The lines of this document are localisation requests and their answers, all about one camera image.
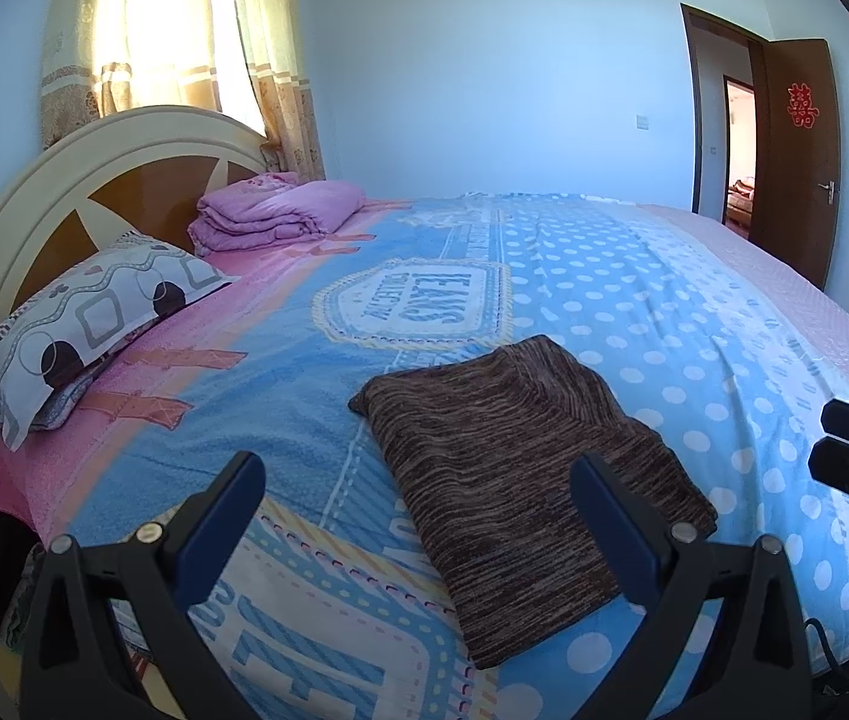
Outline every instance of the red chinese character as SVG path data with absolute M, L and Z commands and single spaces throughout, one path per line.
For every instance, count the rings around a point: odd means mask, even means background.
M 791 100 L 787 104 L 787 112 L 795 127 L 814 127 L 814 119 L 821 116 L 821 111 L 811 103 L 811 90 L 806 83 L 793 83 L 788 87 Z

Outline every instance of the beige curtain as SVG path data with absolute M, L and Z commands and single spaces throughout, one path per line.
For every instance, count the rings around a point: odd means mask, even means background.
M 52 0 L 42 76 L 44 148 L 128 108 L 220 110 L 211 0 Z
M 245 62 L 267 131 L 285 170 L 325 177 L 314 103 L 304 77 L 298 0 L 234 0 Z

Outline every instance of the window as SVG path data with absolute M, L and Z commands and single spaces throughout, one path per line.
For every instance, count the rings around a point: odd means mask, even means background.
M 264 119 L 250 86 L 234 0 L 211 0 L 211 10 L 221 111 L 263 134 Z

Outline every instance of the open door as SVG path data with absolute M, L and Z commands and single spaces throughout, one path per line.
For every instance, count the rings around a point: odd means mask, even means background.
M 841 178 L 830 52 L 819 39 L 773 41 L 762 49 L 767 87 L 757 106 L 751 242 L 823 289 Z

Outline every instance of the headboard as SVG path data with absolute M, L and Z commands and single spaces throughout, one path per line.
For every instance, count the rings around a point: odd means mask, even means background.
M 263 140 L 223 114 L 160 105 L 56 143 L 0 196 L 0 322 L 132 227 L 191 250 L 197 199 L 267 170 Z

